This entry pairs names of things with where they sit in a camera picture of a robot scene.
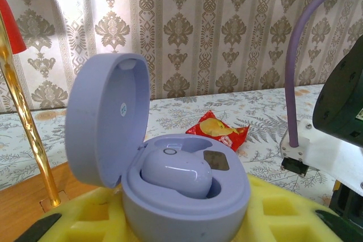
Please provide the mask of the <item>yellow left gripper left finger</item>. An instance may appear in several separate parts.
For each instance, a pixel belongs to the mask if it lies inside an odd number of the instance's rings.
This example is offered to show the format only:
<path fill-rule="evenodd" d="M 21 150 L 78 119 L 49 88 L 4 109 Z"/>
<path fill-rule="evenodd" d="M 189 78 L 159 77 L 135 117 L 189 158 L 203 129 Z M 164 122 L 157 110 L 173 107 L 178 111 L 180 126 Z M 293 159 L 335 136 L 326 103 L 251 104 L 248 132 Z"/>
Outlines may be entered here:
<path fill-rule="evenodd" d="M 136 241 L 121 188 L 97 188 L 47 212 L 17 241 Z"/>

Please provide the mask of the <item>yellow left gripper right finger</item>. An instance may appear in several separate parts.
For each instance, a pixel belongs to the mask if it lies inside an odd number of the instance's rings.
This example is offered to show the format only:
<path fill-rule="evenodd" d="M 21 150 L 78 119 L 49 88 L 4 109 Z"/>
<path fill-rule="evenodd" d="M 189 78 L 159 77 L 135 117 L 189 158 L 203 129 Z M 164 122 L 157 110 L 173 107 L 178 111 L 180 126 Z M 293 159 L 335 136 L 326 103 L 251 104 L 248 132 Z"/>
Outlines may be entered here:
<path fill-rule="evenodd" d="M 326 206 L 248 175 L 241 241 L 362 241 L 362 230 Z"/>

